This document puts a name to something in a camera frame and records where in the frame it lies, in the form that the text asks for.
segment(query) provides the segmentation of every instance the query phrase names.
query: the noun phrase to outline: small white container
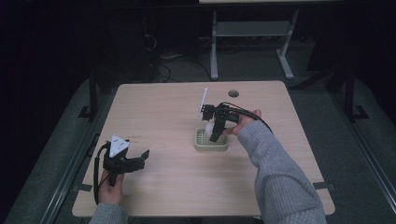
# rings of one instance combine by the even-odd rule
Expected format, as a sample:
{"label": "small white container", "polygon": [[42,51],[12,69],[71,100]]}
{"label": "small white container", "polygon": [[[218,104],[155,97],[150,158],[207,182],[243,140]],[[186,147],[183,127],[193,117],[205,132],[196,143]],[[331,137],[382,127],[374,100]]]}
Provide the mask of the small white container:
{"label": "small white container", "polygon": [[205,135],[205,129],[197,129],[195,131],[195,149],[198,151],[225,151],[228,148],[228,138],[222,135],[218,142],[214,143],[209,141]]}

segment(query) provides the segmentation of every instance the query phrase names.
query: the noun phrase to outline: wooden table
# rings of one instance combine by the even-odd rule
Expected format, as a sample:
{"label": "wooden table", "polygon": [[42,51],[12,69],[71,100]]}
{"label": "wooden table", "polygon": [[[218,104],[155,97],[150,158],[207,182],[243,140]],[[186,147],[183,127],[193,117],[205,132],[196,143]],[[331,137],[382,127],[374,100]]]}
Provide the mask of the wooden table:
{"label": "wooden table", "polygon": [[[204,88],[208,88],[205,104],[229,102],[245,109],[261,109],[263,119],[308,179],[323,182],[287,89],[280,81],[121,85],[93,155],[114,133],[131,140],[127,158],[150,150],[145,169],[125,175],[122,205],[130,216],[260,215],[254,193],[257,169],[236,136],[229,136],[228,149],[223,152],[194,148],[195,130],[206,125],[197,118]],[[228,96],[230,90],[239,91],[239,96]],[[84,185],[93,183],[93,158]],[[318,194],[325,213],[333,213],[329,191],[319,189]],[[80,190],[73,214],[90,217],[95,208],[93,190]]]}

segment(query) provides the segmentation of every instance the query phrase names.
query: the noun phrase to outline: black device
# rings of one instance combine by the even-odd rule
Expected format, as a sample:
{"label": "black device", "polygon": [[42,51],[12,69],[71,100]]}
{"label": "black device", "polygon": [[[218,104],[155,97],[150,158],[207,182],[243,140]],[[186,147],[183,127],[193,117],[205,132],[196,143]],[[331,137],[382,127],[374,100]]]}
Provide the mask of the black device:
{"label": "black device", "polygon": [[110,186],[114,187],[117,180],[117,175],[122,175],[125,173],[132,173],[134,171],[142,170],[145,168],[145,160],[149,157],[149,150],[144,152],[140,157],[137,158],[126,158],[126,153],[128,152],[128,147],[123,149],[117,155],[111,157],[110,155],[113,152],[110,152],[111,149],[111,142],[106,142],[99,148],[97,156],[95,158],[94,163],[94,170],[93,170],[93,194],[95,198],[96,204],[99,203],[98,201],[98,193],[99,187],[102,183],[98,184],[98,169],[99,169],[99,160],[100,154],[103,149],[106,149],[104,161],[103,161],[103,168],[109,171],[109,175],[106,177],[110,183]]}
{"label": "black device", "polygon": [[211,142],[217,142],[219,137],[222,135],[222,132],[225,129],[225,122],[231,121],[234,123],[239,122],[239,114],[248,116],[255,120],[260,120],[267,128],[271,130],[268,124],[262,120],[259,116],[255,115],[254,113],[239,107],[237,105],[233,105],[227,102],[220,103],[218,106],[213,105],[203,105],[201,108],[202,112],[202,120],[211,120],[214,119],[215,125],[213,127],[212,134],[210,136]]}

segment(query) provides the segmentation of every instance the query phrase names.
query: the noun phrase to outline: white triangular marker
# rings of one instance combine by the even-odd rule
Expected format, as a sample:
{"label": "white triangular marker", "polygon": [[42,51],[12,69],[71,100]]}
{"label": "white triangular marker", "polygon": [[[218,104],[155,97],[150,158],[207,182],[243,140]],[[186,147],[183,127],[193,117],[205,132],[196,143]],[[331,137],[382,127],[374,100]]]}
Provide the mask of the white triangular marker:
{"label": "white triangular marker", "polygon": [[113,137],[111,138],[110,155],[109,155],[110,158],[117,156],[128,146],[129,146],[129,142],[113,134]]}

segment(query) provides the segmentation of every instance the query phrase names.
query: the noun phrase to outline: person's left hand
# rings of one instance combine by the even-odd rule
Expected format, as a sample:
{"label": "person's left hand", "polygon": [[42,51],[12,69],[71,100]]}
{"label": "person's left hand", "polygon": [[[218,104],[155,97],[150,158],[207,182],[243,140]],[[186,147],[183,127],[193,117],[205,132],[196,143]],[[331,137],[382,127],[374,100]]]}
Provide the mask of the person's left hand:
{"label": "person's left hand", "polygon": [[[109,171],[104,170],[100,183],[109,175]],[[107,178],[99,188],[99,203],[120,204],[122,201],[122,182],[124,175],[117,175],[116,184],[110,186],[109,178]]]}

